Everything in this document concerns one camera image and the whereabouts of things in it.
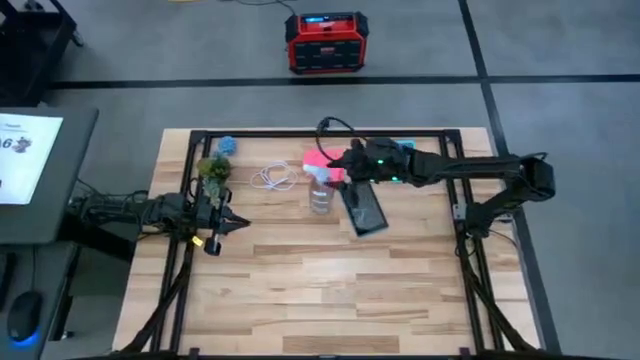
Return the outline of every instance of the pink object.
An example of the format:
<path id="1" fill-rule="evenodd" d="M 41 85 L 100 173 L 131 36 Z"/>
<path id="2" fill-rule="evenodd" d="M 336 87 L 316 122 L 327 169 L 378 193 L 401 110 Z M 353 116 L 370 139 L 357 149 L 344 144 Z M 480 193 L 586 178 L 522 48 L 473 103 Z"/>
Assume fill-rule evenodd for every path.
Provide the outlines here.
<path id="1" fill-rule="evenodd" d="M 340 158 L 344 150 L 345 149 L 324 149 L 327 155 L 334 159 Z M 326 168 L 327 164 L 329 164 L 329 159 L 324 157 L 320 150 L 313 149 L 304 153 L 302 163 L 304 165 Z M 330 181 L 344 181 L 344 169 L 329 169 L 329 178 Z"/>

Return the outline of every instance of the blue light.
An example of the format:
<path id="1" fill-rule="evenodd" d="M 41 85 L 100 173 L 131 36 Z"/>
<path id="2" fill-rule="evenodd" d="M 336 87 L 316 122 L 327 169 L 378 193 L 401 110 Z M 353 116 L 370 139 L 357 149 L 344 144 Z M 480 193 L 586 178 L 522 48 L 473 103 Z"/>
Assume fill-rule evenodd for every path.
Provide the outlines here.
<path id="1" fill-rule="evenodd" d="M 306 22 L 323 22 L 324 18 L 323 17 L 319 17 L 319 18 L 305 18 L 304 21 Z"/>
<path id="2" fill-rule="evenodd" d="M 36 329 L 36 331 L 34 331 L 33 334 L 31 334 L 31 336 L 29 336 L 28 338 L 26 338 L 26 339 L 24 339 L 22 341 L 12 340 L 11 344 L 13 344 L 13 346 L 19 347 L 19 348 L 28 348 L 28 347 L 32 347 L 33 345 L 38 343 L 38 338 L 39 338 L 38 329 Z"/>

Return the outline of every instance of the display screen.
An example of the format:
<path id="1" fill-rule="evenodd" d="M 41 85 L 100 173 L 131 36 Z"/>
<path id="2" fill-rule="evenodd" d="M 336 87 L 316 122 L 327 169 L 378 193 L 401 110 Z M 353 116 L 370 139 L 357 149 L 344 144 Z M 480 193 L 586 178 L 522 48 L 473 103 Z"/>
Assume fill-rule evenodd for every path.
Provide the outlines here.
<path id="1" fill-rule="evenodd" d="M 313 18 L 305 18 L 304 19 L 305 22 L 323 22 L 325 21 L 324 17 L 313 17 Z"/>

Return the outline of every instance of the computer mouse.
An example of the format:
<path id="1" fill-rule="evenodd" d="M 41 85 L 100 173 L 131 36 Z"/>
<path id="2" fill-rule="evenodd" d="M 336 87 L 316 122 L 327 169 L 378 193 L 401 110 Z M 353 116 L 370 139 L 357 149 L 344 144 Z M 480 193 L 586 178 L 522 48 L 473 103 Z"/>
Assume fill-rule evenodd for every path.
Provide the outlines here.
<path id="1" fill-rule="evenodd" d="M 35 334 L 40 320 L 42 296 L 37 291 L 20 294 L 7 315 L 7 334 L 14 342 L 22 342 Z"/>

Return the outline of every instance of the black phone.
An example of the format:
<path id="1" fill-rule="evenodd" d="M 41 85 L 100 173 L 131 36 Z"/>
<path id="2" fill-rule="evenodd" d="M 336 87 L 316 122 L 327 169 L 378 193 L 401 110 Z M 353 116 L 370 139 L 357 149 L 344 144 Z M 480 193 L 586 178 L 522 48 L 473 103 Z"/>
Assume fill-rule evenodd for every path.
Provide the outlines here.
<path id="1" fill-rule="evenodd" d="M 340 195 L 358 237 L 389 227 L 370 183 L 347 184 L 340 188 Z"/>

